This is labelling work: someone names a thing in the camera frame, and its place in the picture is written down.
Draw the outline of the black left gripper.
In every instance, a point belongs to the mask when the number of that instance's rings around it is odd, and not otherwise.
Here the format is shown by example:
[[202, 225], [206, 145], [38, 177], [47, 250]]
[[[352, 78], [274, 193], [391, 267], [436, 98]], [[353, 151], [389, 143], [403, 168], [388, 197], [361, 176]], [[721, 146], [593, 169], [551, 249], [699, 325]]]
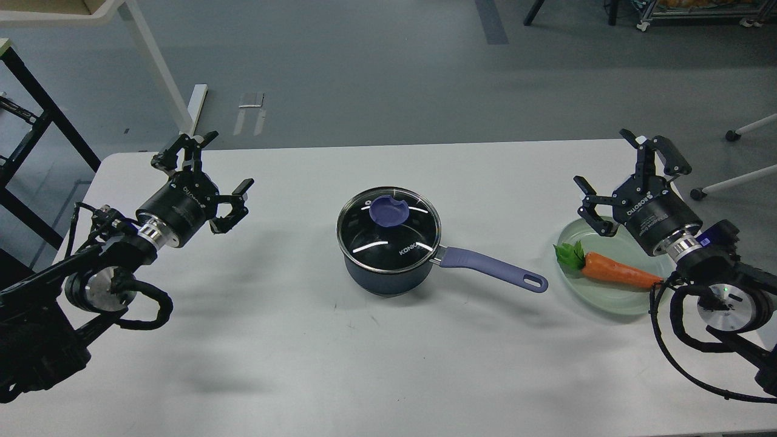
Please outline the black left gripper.
[[[202, 171], [202, 151], [219, 136], [216, 130], [205, 133], [200, 140], [180, 134], [151, 160], [153, 168], [169, 177], [166, 184], [136, 210], [140, 222], [156, 219], [166, 226], [167, 245], [182, 247], [209, 221], [211, 232], [230, 232], [245, 216], [247, 191], [254, 185], [253, 178], [242, 180], [228, 195], [219, 189]], [[219, 205], [229, 204], [231, 210], [222, 217], [215, 216]]]

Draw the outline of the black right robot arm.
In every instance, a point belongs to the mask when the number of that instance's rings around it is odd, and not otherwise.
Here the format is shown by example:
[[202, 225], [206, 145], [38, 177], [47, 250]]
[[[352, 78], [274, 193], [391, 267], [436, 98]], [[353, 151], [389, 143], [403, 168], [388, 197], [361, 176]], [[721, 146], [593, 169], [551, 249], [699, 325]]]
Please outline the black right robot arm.
[[[741, 261], [736, 254], [739, 230], [728, 220], [702, 231], [702, 220], [672, 188], [671, 182], [692, 168], [666, 137], [638, 137], [623, 128], [620, 135], [636, 150], [634, 172], [602, 196], [585, 177], [579, 216], [601, 236], [614, 236], [623, 226], [646, 253], [666, 255], [675, 265], [649, 292], [653, 335], [671, 366], [692, 384], [726, 400], [775, 403], [775, 350], [766, 350], [744, 335], [765, 326], [775, 313], [775, 276]], [[694, 378], [672, 357], [659, 326], [659, 304], [672, 291], [671, 328], [677, 340], [702, 353], [733, 353], [756, 368], [763, 396], [742, 395]]]

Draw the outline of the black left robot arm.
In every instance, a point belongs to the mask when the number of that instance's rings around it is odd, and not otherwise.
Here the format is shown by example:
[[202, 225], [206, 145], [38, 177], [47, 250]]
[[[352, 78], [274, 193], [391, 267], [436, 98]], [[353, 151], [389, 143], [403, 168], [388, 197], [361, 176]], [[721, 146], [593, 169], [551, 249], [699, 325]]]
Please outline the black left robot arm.
[[135, 277], [164, 246], [184, 247], [203, 226], [230, 232], [246, 215], [247, 178], [222, 194], [203, 171], [202, 152], [217, 136], [179, 135], [152, 157], [166, 182], [134, 218], [104, 205], [76, 203], [91, 213], [86, 241], [63, 260], [2, 290], [2, 403], [49, 390], [91, 359], [89, 345], [111, 326], [156, 330], [169, 321], [170, 296]]

